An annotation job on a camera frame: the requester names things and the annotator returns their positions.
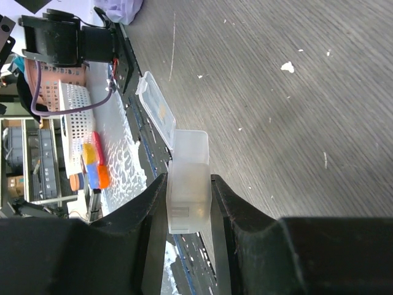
wooden floor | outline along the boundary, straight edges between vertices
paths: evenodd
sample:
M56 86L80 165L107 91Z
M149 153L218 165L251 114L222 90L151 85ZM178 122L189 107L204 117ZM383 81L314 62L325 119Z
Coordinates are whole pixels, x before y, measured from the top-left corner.
M209 133L212 173L248 202L392 215L390 1L145 0L127 32L178 127Z

plastic bag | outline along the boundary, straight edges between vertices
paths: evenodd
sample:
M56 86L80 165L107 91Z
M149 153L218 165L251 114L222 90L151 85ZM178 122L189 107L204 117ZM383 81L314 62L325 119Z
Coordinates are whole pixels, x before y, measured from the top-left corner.
M129 25L141 9L143 0L94 0L94 5L103 9L114 23Z

pink basket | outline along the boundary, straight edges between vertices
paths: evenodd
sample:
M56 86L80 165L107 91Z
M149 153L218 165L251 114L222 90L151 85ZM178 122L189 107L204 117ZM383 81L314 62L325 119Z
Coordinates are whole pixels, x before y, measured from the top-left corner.
M25 71L29 88L32 94L36 91L37 67L34 60L25 58ZM38 103L44 104L51 112L60 110L59 80L62 83L86 86L86 67L81 68L56 68L46 63L41 63L41 87Z

orange block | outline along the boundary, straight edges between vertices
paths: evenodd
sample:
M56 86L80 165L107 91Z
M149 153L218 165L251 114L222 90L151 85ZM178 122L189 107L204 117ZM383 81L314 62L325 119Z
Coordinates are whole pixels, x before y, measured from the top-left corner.
M97 166L98 178L99 178L99 188L106 189L110 183L111 179L109 178L109 172L107 166L99 165Z

plastic container lid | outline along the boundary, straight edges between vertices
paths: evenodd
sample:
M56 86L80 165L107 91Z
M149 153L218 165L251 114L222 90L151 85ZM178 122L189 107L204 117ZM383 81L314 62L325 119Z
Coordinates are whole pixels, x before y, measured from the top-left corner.
M139 80L136 94L172 153L166 187L169 233L201 231L209 220L212 199L208 134L176 129L175 118L150 72Z
M150 72L140 78L136 94L168 149L173 151L176 120Z

